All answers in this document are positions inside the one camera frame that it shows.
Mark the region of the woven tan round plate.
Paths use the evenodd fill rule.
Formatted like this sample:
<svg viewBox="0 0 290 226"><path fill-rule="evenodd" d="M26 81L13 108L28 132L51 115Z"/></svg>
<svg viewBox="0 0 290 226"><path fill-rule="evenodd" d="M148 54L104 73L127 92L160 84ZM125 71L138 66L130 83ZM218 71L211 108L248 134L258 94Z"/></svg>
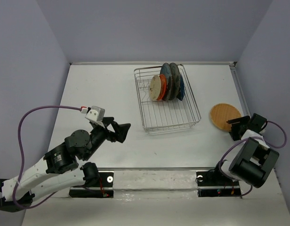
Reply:
<svg viewBox="0 0 290 226"><path fill-rule="evenodd" d="M212 107L209 116L214 126L220 130L229 132L231 125L227 121L240 118L242 115L234 106L220 103Z"/></svg>

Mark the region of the cream floral plate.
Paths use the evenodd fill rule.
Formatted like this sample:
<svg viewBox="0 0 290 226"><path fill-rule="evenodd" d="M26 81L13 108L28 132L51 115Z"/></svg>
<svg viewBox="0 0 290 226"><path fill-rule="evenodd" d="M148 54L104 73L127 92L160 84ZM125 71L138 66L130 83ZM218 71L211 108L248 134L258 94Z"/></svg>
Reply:
<svg viewBox="0 0 290 226"><path fill-rule="evenodd" d="M161 92L161 79L159 75L154 75L149 85L149 97L152 101L156 101Z"/></svg>

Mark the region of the orange plate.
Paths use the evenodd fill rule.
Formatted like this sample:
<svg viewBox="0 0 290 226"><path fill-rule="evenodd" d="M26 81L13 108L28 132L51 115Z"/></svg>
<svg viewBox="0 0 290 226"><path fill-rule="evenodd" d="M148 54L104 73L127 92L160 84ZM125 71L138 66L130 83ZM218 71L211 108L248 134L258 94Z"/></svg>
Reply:
<svg viewBox="0 0 290 226"><path fill-rule="evenodd" d="M167 89L167 80L164 74L160 74L160 81L161 81L161 90L158 100L162 100Z"/></svg>

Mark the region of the dark blue leaf plate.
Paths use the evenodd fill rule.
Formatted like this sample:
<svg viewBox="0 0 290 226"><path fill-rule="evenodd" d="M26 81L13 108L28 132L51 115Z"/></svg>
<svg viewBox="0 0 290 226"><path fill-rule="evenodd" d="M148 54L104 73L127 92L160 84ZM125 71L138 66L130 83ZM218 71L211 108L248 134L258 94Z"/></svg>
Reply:
<svg viewBox="0 0 290 226"><path fill-rule="evenodd" d="M177 99L183 101L184 97L185 97L185 83L182 74L180 74L180 88L177 94Z"/></svg>

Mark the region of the teal blossom round plate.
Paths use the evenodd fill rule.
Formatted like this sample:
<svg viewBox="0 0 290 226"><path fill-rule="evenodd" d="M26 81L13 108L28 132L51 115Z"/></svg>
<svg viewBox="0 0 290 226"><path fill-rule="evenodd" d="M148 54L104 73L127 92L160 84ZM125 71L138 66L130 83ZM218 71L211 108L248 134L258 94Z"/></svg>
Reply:
<svg viewBox="0 0 290 226"><path fill-rule="evenodd" d="M171 96L171 92L173 90L172 72L170 65L168 63L164 63L162 65L160 74L163 74L166 78L166 91L162 99L163 101L168 101Z"/></svg>

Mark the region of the grey deer pattern plate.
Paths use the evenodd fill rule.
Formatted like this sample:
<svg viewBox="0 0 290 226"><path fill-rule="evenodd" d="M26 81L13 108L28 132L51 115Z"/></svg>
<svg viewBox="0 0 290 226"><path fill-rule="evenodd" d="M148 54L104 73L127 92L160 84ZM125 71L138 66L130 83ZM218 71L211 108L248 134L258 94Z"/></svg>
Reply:
<svg viewBox="0 0 290 226"><path fill-rule="evenodd" d="M173 87L171 90L171 95L169 100L173 100L177 97L179 90L180 90L180 72L178 65L175 63L170 63L170 68L171 68L171 74L172 74L172 81L173 81Z"/></svg>

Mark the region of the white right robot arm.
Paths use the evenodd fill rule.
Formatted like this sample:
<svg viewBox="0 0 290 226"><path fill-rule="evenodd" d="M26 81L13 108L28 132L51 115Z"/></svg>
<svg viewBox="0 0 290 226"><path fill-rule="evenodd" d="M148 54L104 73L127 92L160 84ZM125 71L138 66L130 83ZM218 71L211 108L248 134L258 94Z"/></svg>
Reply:
<svg viewBox="0 0 290 226"><path fill-rule="evenodd" d="M221 157L217 170L212 171L211 179L215 184L221 185L230 179L262 187L280 156L261 134L269 122L256 113L226 122L236 144Z"/></svg>

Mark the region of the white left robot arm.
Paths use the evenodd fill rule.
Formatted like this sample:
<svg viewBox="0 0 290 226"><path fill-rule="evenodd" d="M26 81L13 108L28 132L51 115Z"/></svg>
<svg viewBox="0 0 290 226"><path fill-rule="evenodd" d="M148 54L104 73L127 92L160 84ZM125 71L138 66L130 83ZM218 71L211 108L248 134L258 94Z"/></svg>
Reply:
<svg viewBox="0 0 290 226"><path fill-rule="evenodd" d="M65 188L101 184L98 168L89 159L105 141L123 143L131 124L118 124L113 117L104 117L103 124L93 123L91 126L90 132L74 131L19 176L0 179L0 210L31 209L33 202L48 199Z"/></svg>

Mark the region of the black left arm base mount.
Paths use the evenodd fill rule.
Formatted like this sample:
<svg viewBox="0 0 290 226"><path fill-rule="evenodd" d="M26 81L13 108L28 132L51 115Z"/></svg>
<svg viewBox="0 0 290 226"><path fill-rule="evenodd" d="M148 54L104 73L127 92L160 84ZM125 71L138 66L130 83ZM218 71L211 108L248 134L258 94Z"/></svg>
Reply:
<svg viewBox="0 0 290 226"><path fill-rule="evenodd" d="M99 171L100 180L93 186L74 186L69 190L71 198L113 198L113 171Z"/></svg>

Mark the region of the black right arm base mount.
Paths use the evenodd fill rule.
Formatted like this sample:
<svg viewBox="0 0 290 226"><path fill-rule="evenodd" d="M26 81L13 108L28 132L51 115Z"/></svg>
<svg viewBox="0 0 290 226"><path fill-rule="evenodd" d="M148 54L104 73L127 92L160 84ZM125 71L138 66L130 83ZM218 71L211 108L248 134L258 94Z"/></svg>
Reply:
<svg viewBox="0 0 290 226"><path fill-rule="evenodd" d="M240 184L225 177L218 166L196 172L198 197L238 197L241 196Z"/></svg>

